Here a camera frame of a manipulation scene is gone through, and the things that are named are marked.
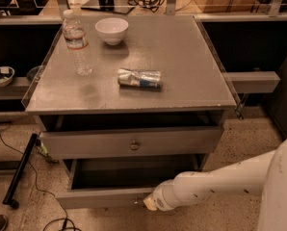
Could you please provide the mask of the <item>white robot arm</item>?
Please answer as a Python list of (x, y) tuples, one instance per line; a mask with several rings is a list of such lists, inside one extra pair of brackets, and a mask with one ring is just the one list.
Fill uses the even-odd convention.
[(150, 211), (170, 211), (214, 194), (259, 195), (257, 231), (287, 231), (287, 139), (274, 151), (227, 167), (182, 172), (159, 184), (143, 203)]

